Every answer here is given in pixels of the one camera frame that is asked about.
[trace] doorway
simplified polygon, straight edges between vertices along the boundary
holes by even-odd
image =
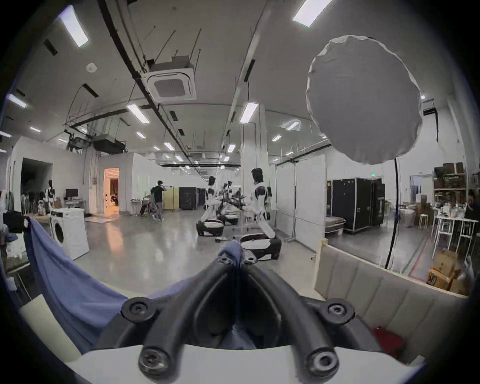
[[[38,213],[38,201],[45,200],[53,164],[24,157],[20,176],[22,215]]]
[[[105,216],[119,214],[119,168],[106,168],[103,176],[103,213]]]
[[[427,203],[433,202],[433,175],[410,176],[410,202],[415,204],[417,193],[427,195]]]

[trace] black light stand pole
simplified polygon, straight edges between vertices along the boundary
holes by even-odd
[[[394,159],[394,162],[395,162],[395,179],[396,179],[395,220],[393,223],[392,242],[390,243],[390,250],[388,251],[388,257],[387,257],[387,262],[385,263],[385,269],[388,269],[388,264],[390,263],[390,257],[392,257],[392,249],[393,249],[393,245],[395,244],[396,226],[398,224],[398,167],[396,165],[396,158]]]

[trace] white washing machine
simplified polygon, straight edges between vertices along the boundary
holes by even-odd
[[[50,213],[52,238],[72,260],[87,253],[87,231],[84,210],[81,208],[58,208]]]

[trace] ceiling air conditioner vent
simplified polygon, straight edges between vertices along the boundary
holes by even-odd
[[[153,64],[142,81],[157,103],[196,100],[193,65],[188,56],[175,56],[172,61]]]

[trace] washing machine door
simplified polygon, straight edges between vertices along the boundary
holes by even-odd
[[[63,235],[62,220],[52,217],[50,222],[50,229],[52,231],[52,238],[60,245],[63,245],[65,237]]]

